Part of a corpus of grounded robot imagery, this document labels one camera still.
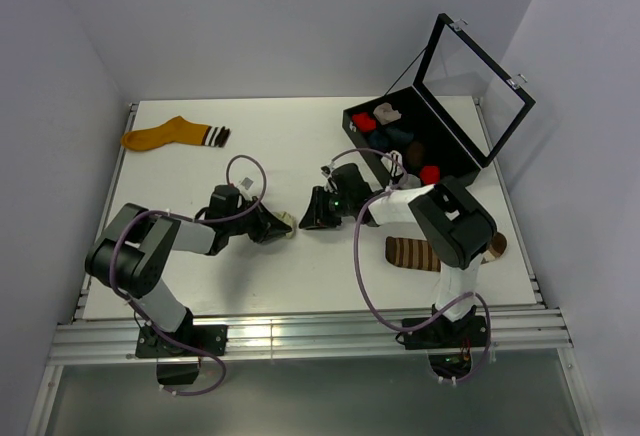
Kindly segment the cream ankle sock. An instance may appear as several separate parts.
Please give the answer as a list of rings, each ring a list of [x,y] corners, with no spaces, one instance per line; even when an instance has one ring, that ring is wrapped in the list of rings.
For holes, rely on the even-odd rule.
[[[277,212],[275,214],[275,216],[285,225],[287,225],[289,227],[289,231],[285,234],[285,238],[286,239],[291,239],[294,234],[295,234],[295,230],[296,230],[296,219],[289,214],[286,211],[282,211],[282,212]]]

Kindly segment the dark brown sock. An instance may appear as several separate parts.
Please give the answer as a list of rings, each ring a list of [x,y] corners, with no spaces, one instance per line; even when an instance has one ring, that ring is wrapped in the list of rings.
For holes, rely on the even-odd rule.
[[[424,166],[426,148],[420,141],[412,141],[405,151],[405,162],[414,169],[420,169]]]

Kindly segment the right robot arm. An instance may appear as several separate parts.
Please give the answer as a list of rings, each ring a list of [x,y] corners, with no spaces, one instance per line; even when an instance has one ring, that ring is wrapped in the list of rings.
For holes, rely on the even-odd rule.
[[[476,286],[481,261],[497,232],[493,217],[453,177],[414,189],[388,187],[374,191],[354,163],[327,166],[323,173],[327,183],[312,189],[299,228],[334,229],[344,218],[353,217],[355,276],[364,302],[376,320],[393,331],[405,333],[432,325],[438,342],[446,346],[457,344],[466,335],[467,324],[480,320],[477,307],[486,305]],[[440,261],[440,288],[433,315],[408,327],[391,323],[376,309],[366,291],[359,258],[362,225],[400,223],[417,224],[432,254]]]

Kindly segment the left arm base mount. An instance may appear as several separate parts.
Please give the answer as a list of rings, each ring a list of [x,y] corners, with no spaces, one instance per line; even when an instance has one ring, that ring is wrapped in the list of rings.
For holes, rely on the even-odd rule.
[[[139,330],[134,355],[137,359],[156,360],[159,384],[181,389],[196,381],[204,358],[225,354],[227,336],[228,326],[222,324],[196,325],[169,333],[169,340],[144,326]]]

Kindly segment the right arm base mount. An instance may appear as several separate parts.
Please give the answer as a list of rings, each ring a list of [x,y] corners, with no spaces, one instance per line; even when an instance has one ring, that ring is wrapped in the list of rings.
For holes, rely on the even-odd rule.
[[[470,312],[455,322],[440,316],[418,331],[397,333],[395,340],[406,350],[429,350],[481,348],[486,346],[489,338],[485,317]]]

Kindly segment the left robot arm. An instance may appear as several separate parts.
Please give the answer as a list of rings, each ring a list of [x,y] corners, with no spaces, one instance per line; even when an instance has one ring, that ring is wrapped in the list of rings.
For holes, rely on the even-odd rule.
[[[128,203],[97,238],[85,271],[160,330],[159,344],[183,355],[195,342],[193,315],[162,281],[172,252],[220,253],[233,236],[256,244],[290,236],[286,215],[270,212],[258,198],[247,199],[233,185],[218,185],[194,221]]]

